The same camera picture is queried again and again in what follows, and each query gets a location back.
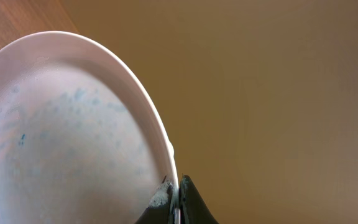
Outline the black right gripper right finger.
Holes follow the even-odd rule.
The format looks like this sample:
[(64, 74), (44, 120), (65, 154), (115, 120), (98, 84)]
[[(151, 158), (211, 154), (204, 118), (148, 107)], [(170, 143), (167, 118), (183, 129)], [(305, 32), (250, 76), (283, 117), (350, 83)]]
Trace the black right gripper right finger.
[(188, 175), (182, 176), (179, 190), (181, 224), (218, 224)]

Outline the white plate blue stain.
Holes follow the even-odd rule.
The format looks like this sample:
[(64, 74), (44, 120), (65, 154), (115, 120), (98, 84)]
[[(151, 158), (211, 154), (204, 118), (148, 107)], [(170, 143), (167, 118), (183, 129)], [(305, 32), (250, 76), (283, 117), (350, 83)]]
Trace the white plate blue stain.
[(0, 223), (135, 223), (174, 150), (145, 88), (101, 44), (39, 32), (0, 50)]

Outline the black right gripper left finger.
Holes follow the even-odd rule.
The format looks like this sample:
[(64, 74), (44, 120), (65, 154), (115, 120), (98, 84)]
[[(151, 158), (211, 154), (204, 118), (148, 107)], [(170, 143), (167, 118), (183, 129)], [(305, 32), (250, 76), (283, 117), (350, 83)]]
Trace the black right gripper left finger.
[(173, 183), (164, 177), (135, 224), (174, 224)]

